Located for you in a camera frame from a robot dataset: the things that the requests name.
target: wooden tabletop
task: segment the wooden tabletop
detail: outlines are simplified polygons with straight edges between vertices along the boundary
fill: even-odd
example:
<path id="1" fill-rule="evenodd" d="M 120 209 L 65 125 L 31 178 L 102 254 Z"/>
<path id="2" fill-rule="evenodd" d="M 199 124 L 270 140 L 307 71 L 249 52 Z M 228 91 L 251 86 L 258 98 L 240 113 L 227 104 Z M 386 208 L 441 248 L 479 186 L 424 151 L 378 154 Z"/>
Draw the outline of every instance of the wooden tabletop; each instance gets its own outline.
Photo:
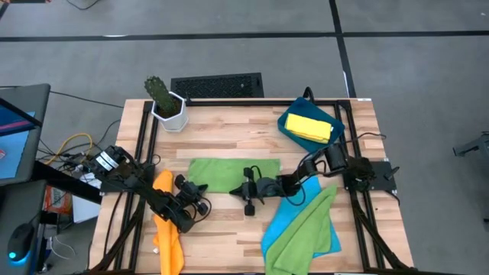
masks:
<path id="1" fill-rule="evenodd" d="M 116 144 L 134 154 L 143 112 L 144 100 L 132 99 L 125 103 Z M 372 101 L 351 99 L 351 107 L 358 134 L 366 131 L 380 132 Z M 334 117 L 332 107 L 321 107 Z M 296 169 L 306 151 L 292 142 L 277 129 L 277 119 L 287 109 L 282 106 L 245 107 L 188 107 L 189 124 L 181 133 L 167 133 L 158 127 L 154 153 L 161 156 L 157 173 L 163 168 L 176 176 L 186 176 L 189 162 L 194 157 L 220 158 L 279 158 L 282 173 Z M 350 137 L 346 114 L 342 113 L 346 126 L 345 135 Z M 146 156 L 152 119 L 148 120 L 144 149 Z M 371 160 L 383 160 L 386 155 L 383 142 L 378 137 L 365 136 L 360 141 L 361 153 Z M 358 240 L 349 195 L 343 190 L 341 176 L 320 178 L 322 186 L 338 185 L 338 195 L 331 207 L 331 217 L 337 231 L 342 251 L 313 260 L 311 272 L 358 272 L 362 271 Z M 180 241 L 185 255 L 184 273 L 250 273 L 264 272 L 261 255 L 261 238 L 280 202 L 280 198 L 265 199 L 265 205 L 256 203 L 256 215 L 244 216 L 244 202 L 228 194 L 206 193 L 212 202 L 209 217 L 196 224 L 189 233 L 181 234 Z M 377 219 L 378 231 L 392 251 L 407 265 L 413 261 L 404 231 L 403 219 L 397 201 L 385 192 L 371 192 L 372 206 Z M 102 200 L 99 219 L 90 253 L 90 267 L 95 266 L 103 254 L 108 220 L 117 194 L 109 194 Z M 120 232 L 125 205 L 125 195 L 115 213 L 109 238 L 109 247 Z M 153 253 L 153 236 L 157 229 L 153 213 L 146 208 L 138 252 L 136 273 L 160 273 L 159 256 Z M 372 242 L 365 233 L 371 266 L 375 267 Z M 129 262 L 132 235 L 126 242 L 122 267 Z"/>

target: gray floor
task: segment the gray floor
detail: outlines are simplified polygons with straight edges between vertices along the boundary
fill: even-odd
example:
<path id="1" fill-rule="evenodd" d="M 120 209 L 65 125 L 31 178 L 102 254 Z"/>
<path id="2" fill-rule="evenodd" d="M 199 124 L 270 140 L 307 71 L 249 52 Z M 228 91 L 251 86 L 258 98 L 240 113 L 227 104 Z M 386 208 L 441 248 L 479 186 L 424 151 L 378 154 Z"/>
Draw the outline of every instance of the gray floor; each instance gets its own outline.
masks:
<path id="1" fill-rule="evenodd" d="M 90 3 L 89 0 L 73 0 Z M 341 0 L 344 31 L 489 30 L 480 0 Z M 11 5 L 0 37 L 185 34 L 241 31 L 332 31 L 328 1 L 101 0 L 88 11 L 65 1 Z M 452 147 L 489 130 L 489 37 L 347 38 L 358 97 L 374 100 L 396 175 L 415 265 L 422 270 L 488 274 L 487 172 L 480 156 L 453 156 Z M 0 85 L 50 83 L 65 92 L 122 105 L 147 98 L 143 81 L 262 72 L 265 96 L 345 97 L 334 38 L 23 42 L 0 44 Z M 42 138 L 53 150 L 71 134 L 100 139 L 121 109 L 51 95 Z M 103 146 L 113 143 L 117 127 Z M 50 274 L 86 265 L 94 221 L 60 240 L 79 260 L 49 259 Z"/>

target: yellow cable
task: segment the yellow cable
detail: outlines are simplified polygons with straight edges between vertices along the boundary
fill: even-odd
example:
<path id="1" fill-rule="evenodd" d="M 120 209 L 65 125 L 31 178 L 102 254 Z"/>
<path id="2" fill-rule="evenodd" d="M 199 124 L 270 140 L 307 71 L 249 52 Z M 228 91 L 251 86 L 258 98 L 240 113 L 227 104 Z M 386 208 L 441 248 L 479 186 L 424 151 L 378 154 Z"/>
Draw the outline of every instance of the yellow cable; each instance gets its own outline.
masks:
<path id="1" fill-rule="evenodd" d="M 58 149 L 58 151 L 56 152 L 56 154 L 53 157 L 51 157 L 50 160 L 46 161 L 44 164 L 46 164 L 46 165 L 52 164 L 53 161 L 55 161 L 60 156 L 61 151 L 65 148 L 65 146 L 68 144 L 68 142 L 70 142 L 74 138 L 83 137 L 83 136 L 87 137 L 89 139 L 89 141 L 90 141 L 90 147 L 89 147 L 88 151 L 86 152 L 86 154 L 89 154 L 90 153 L 90 150 L 92 149 L 92 146 L 93 146 L 92 136 L 89 135 L 89 134 L 87 134 L 87 133 L 74 134 L 71 137 L 67 138 L 63 142 L 63 144 L 61 144 L 61 147 L 60 147 L 60 149 Z"/>

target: cactus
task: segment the cactus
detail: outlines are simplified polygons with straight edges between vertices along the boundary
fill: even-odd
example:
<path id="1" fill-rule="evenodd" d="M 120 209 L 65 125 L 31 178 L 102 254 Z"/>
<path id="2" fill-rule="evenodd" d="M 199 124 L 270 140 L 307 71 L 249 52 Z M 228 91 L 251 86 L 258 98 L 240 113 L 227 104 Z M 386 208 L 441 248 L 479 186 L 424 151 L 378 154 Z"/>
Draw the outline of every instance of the cactus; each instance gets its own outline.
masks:
<path id="1" fill-rule="evenodd" d="M 144 88 L 151 98 L 160 107 L 159 113 L 164 118 L 172 117 L 178 114 L 178 104 L 173 96 L 168 93 L 163 80 L 157 76 L 151 76 L 144 82 Z"/>

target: green towel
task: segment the green towel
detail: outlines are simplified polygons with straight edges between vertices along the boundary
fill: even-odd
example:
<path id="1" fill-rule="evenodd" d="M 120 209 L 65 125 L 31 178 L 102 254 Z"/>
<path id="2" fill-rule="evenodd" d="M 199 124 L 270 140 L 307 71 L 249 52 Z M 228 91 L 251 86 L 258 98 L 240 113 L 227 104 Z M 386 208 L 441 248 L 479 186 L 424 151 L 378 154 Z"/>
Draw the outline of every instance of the green towel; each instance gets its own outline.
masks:
<path id="1" fill-rule="evenodd" d="M 306 275 L 314 253 L 329 251 L 329 208 L 336 188 L 330 186 L 321 191 L 270 246 L 265 256 L 267 275 Z"/>
<path id="2" fill-rule="evenodd" d="M 197 158 L 190 162 L 189 181 L 196 185 L 208 184 L 206 192 L 229 193 L 245 181 L 243 169 L 254 165 L 260 168 L 263 177 L 274 179 L 280 172 L 280 160 L 278 159 Z M 256 168 L 253 169 L 253 172 L 257 180 Z"/>

